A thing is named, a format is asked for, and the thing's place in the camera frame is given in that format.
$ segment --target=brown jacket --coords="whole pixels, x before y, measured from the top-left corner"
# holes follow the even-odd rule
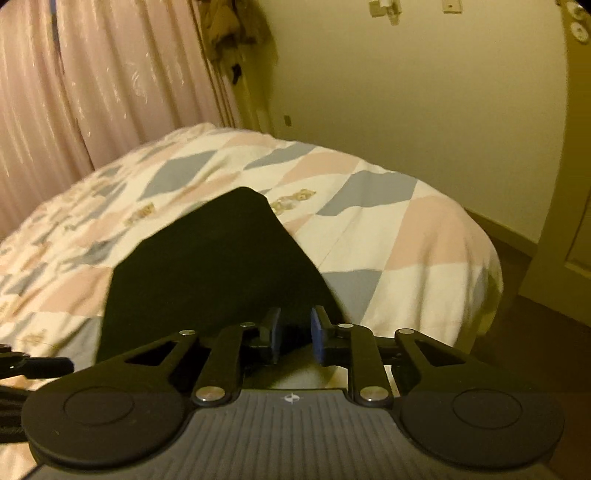
[[[210,60],[220,58],[226,43],[262,43],[267,25],[250,0],[198,1],[205,53]]]

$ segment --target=curtain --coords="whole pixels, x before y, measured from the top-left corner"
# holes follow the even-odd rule
[[[69,108],[49,2],[0,9],[0,239],[92,171]]]
[[[0,10],[0,239],[41,202],[179,127],[241,126],[190,0]]]

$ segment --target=floor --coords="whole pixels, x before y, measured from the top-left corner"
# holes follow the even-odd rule
[[[491,330],[472,353],[556,396],[566,425],[550,468],[563,480],[591,478],[591,328],[517,295],[530,258],[493,243],[505,291]]]

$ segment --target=gray ribbed surface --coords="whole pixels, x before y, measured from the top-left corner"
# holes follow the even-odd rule
[[[30,480],[556,480],[537,465],[474,473],[416,449],[387,412],[353,405],[340,390],[244,390],[233,404],[199,410],[166,451],[117,472],[75,474],[44,466]]]

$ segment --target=baseboard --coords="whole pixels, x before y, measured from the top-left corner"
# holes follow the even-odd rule
[[[494,220],[467,209],[466,211],[488,236],[494,237],[501,242],[505,242],[510,247],[525,253],[528,257],[534,258],[535,253],[538,250],[538,244],[524,237],[520,233],[514,232],[510,228],[496,223]]]

